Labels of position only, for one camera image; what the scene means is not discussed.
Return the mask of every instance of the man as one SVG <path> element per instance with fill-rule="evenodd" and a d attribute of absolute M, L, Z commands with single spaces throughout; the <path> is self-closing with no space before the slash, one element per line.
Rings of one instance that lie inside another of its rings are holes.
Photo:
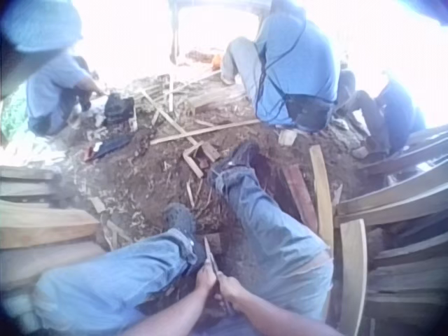
<path fill-rule="evenodd" d="M 413 105 L 406 89 L 393 78 L 375 99 L 365 91 L 356 91 L 338 113 L 346 116 L 359 109 L 370 136 L 365 146 L 352 152 L 358 159 L 371 153 L 392 155 L 405 146 L 411 133 L 426 128 L 422 112 Z"/>
<path fill-rule="evenodd" d="M 97 87 L 81 58 L 62 52 L 28 79 L 28 127 L 35 135 L 55 135 L 67 126 L 78 96 L 85 100 Z"/>
<path fill-rule="evenodd" d="M 258 151 L 256 144 L 243 143 L 209 172 L 210 184 L 243 225 L 262 276 L 245 289 L 218 274 L 221 295 L 239 314 L 202 335 L 339 335 L 319 321 L 333 275 L 328 246 L 260 187 L 251 168 Z M 44 274 L 35 292 L 43 325 L 69 335 L 189 335 L 216 282 L 209 261 L 196 289 L 176 304 L 146 319 L 136 309 L 205 258 L 189 210 L 171 204 L 164 218 L 170 227 L 164 234 Z"/>
<path fill-rule="evenodd" d="M 327 37 L 291 0 L 273 0 L 255 43 L 231 42 L 221 71 L 228 85 L 240 74 L 265 123 L 317 132 L 337 100 L 340 62 Z"/>

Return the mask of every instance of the dirt ground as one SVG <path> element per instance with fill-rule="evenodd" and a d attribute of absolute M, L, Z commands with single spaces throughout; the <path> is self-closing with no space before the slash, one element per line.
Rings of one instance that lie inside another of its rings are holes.
<path fill-rule="evenodd" d="M 121 93 L 136 95 L 138 88 L 155 85 L 167 89 L 167 79 L 136 80 Z M 186 115 L 185 102 L 188 97 L 220 87 L 223 87 L 223 84 L 218 76 L 214 76 L 194 83 L 180 94 L 176 94 L 174 105 L 177 122 L 185 130 L 197 130 L 204 126 L 198 125 L 195 119 L 219 125 L 254 118 L 253 109 L 245 98 L 231 104 L 224 103 L 218 108 L 198 111 L 194 116 Z M 156 98 L 160 92 L 150 95 Z M 97 135 L 99 139 L 129 133 L 128 125 L 110 127 L 98 132 L 95 120 L 87 118 L 83 120 L 79 129 L 70 129 L 61 135 L 59 140 L 65 146 L 69 146 L 69 152 L 67 159 L 58 166 L 66 184 L 75 186 L 76 196 L 73 198 L 73 205 L 99 218 L 89 201 L 90 197 L 98 197 L 106 206 L 106 211 L 101 215 L 101 222 L 112 220 L 137 242 L 165 231 L 162 210 L 170 202 L 183 203 L 191 208 L 197 219 L 197 234 L 220 233 L 223 254 L 217 257 L 217 261 L 224 273 L 236 276 L 243 284 L 256 281 L 257 267 L 251 248 L 245 243 L 242 226 L 227 204 L 217 194 L 211 192 L 205 180 L 200 181 L 194 175 L 182 158 L 182 152 L 191 147 L 191 144 L 186 139 L 181 139 L 149 146 L 151 139 L 178 132 L 161 116 L 153 127 L 151 118 L 154 110 L 141 96 L 136 98 L 135 105 L 139 130 L 128 146 L 106 157 L 89 163 L 84 161 L 86 149 L 92 143 L 88 138 L 92 138 L 95 132 L 99 134 Z M 166 102 L 161 106 L 167 111 Z M 278 192 L 281 184 L 279 169 L 282 165 L 299 163 L 311 198 L 315 202 L 314 177 L 309 156 L 309 147 L 314 144 L 321 145 L 332 196 L 341 184 L 344 185 L 342 199 L 381 187 L 377 181 L 370 181 L 358 173 L 359 163 L 350 156 L 350 150 L 360 145 L 361 136 L 349 122 L 345 125 L 348 129 L 344 129 L 340 122 L 331 122 L 327 129 L 318 134 L 309 136 L 299 134 L 291 147 L 278 144 L 278 129 L 261 124 L 204 134 L 196 136 L 195 139 L 208 141 L 223 157 L 244 140 L 257 141 L 262 153 L 260 164 L 257 166 L 261 185 L 274 196 L 284 211 L 297 216 L 291 207 L 291 200 L 284 196 L 284 193 Z M 190 183 L 195 201 L 194 207 L 188 198 L 187 183 Z M 183 295 L 182 292 L 177 288 L 171 290 L 166 297 L 170 298 L 168 301 L 176 300 Z"/>

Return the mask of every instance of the blue jeans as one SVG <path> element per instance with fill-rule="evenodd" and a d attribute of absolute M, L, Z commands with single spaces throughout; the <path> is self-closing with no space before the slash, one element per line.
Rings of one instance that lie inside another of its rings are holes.
<path fill-rule="evenodd" d="M 241 221 L 264 274 L 249 290 L 285 309 L 321 318 L 333 275 L 328 247 L 280 210 L 252 169 L 224 171 L 215 187 Z M 45 273 L 36 285 L 36 312 L 46 328 L 71 335 L 114 335 L 142 320 L 135 307 L 195 262 L 192 242 L 171 229 L 95 260 Z M 203 335 L 258 333 L 236 316 Z"/>

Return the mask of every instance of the hand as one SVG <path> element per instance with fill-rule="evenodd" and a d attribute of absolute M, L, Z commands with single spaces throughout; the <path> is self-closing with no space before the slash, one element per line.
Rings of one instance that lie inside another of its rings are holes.
<path fill-rule="evenodd" d="M 208 294 L 215 286 L 216 275 L 213 272 L 210 259 L 206 259 L 204 266 L 199 270 L 196 276 L 196 289 L 204 290 Z"/>
<path fill-rule="evenodd" d="M 222 297 L 232 303 L 236 310 L 239 310 L 238 301 L 247 294 L 248 291 L 234 277 L 225 276 L 222 272 L 218 272 L 218 282 Z"/>

